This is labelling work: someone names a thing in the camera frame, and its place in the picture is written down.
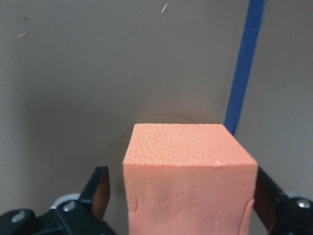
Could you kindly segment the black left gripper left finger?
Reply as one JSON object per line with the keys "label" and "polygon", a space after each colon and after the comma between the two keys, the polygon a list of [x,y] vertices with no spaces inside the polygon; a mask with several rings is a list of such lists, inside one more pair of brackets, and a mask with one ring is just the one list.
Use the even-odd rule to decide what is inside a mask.
{"label": "black left gripper left finger", "polygon": [[92,173],[78,201],[90,209],[96,220],[102,220],[110,199],[110,178],[107,166],[98,166]]}

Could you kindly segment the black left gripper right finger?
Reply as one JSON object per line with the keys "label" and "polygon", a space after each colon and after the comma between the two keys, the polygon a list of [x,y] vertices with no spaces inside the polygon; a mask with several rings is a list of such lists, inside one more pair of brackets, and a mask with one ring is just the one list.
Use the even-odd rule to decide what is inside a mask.
{"label": "black left gripper right finger", "polygon": [[268,232],[273,231],[277,217],[289,199],[287,194],[259,166],[253,209]]}

